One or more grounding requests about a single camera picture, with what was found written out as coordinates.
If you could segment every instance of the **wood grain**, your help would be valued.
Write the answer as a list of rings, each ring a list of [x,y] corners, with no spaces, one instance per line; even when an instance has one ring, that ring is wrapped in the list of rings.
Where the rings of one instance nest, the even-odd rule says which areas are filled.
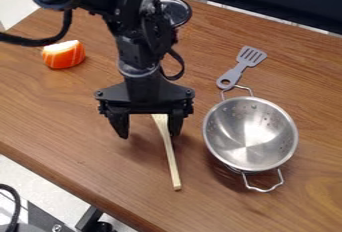
[[[187,62],[179,83],[197,94],[195,115],[173,142],[181,192],[170,188],[163,141],[150,116],[133,116],[125,141],[98,115],[92,93],[122,78],[106,26],[81,10],[66,37],[85,45],[80,66],[53,71],[39,48],[0,45],[0,153],[140,231],[340,231],[342,39],[190,3],[194,16],[176,47]],[[49,36],[61,17],[39,10],[11,33]],[[241,84],[283,107],[300,133],[298,151],[282,167],[285,185],[271,194],[246,191],[240,176],[208,154],[201,135],[203,117],[220,101],[215,80],[235,66],[244,45],[269,58],[248,69]],[[163,64],[177,69],[169,57]],[[251,179],[267,186],[277,178]]]

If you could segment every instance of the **stainless steel colander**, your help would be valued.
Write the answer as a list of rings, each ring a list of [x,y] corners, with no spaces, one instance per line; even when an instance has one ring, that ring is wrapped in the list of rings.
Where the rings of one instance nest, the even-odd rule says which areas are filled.
[[[213,107],[207,114],[203,135],[210,152],[231,170],[241,173],[248,189],[266,193],[284,183],[278,168],[294,154],[298,130],[292,118],[274,103],[251,97],[235,97]],[[279,183],[270,189],[249,185],[246,174],[278,168]]]

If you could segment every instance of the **spatula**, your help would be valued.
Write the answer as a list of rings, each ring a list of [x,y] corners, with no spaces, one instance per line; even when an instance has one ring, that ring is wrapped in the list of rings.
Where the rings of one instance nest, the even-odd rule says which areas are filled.
[[[267,58],[267,54],[256,48],[245,46],[236,57],[238,64],[235,68],[228,70],[224,75],[217,79],[217,86],[222,90],[230,90],[240,80],[243,71],[247,67],[255,67]]]

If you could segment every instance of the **cable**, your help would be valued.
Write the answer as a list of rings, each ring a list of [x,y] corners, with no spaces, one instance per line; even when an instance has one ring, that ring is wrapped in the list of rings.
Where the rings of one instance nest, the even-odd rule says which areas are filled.
[[[22,45],[26,47],[39,47],[46,46],[61,40],[66,33],[69,31],[70,25],[72,23],[72,10],[64,11],[63,27],[61,31],[53,37],[43,38],[43,39],[30,39],[23,38],[20,36],[14,36],[6,33],[0,33],[0,42],[6,42],[15,45]]]
[[[176,81],[178,79],[180,79],[183,75],[184,75],[184,72],[185,72],[185,62],[183,60],[183,58],[176,52],[174,51],[173,49],[171,49],[169,51],[169,54],[175,59],[178,61],[178,63],[182,66],[182,69],[181,71],[174,75],[174,76],[167,76],[164,72],[164,69],[162,67],[160,67],[160,72],[161,74],[167,79],[167,80],[170,80],[170,81]]]
[[[10,224],[8,225],[5,232],[15,232],[17,228],[19,215],[20,215],[20,208],[21,208],[20,196],[14,188],[4,185],[4,184],[0,184],[0,190],[5,190],[9,192],[14,198],[14,203],[15,203],[14,213],[12,216],[12,220]]]

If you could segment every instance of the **orange toy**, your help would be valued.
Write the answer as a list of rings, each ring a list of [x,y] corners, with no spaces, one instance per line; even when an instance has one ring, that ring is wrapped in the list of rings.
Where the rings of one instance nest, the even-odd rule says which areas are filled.
[[[53,69],[70,68],[84,61],[83,44],[78,40],[45,46],[42,52],[45,64]]]

